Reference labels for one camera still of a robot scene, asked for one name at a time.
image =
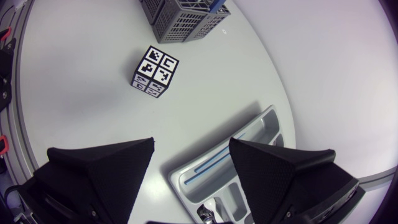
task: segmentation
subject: black cable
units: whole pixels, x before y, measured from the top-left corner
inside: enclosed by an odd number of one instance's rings
[[[10,11],[10,9],[12,9],[14,6],[11,6],[10,8],[7,9],[7,11],[2,15],[1,19],[0,19],[0,26],[1,26],[1,22],[2,19],[4,18],[4,16],[7,14],[8,11]]]

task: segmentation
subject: gray plastic tray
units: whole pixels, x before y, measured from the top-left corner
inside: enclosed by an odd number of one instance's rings
[[[284,145],[274,106],[268,107],[231,137]],[[212,198],[216,201],[216,212],[223,222],[254,223],[229,155],[228,144],[229,138],[169,175],[174,191],[196,223],[203,223],[198,215],[199,207]]]

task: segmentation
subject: blue handle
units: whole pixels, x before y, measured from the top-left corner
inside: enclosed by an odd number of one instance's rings
[[[210,6],[210,13],[216,13],[219,8],[225,3],[226,0],[214,0]]]

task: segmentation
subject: white table surface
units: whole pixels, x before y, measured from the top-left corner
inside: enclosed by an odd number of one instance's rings
[[[138,0],[35,1],[21,56],[21,103],[34,157],[155,139],[130,223],[192,220],[168,184],[172,169],[275,105],[286,147],[295,147],[289,102],[261,41],[232,1],[207,37],[158,44]],[[148,46],[180,60],[170,88],[153,98],[130,81]]]

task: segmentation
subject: blue stripe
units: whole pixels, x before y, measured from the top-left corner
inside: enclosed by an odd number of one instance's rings
[[[189,178],[188,180],[186,180],[184,182],[185,185],[188,185],[190,183],[192,183],[195,179],[199,178],[200,176],[202,176],[203,174],[206,174],[211,168],[213,168],[214,166],[216,166],[217,164],[219,164],[220,162],[222,162],[223,160],[225,160],[227,157],[229,156],[229,153],[225,156],[223,156],[221,159],[217,160],[215,163],[213,163],[212,165],[208,166],[206,169],[204,169],[202,172],[198,173],[197,175],[194,175],[193,177]]]

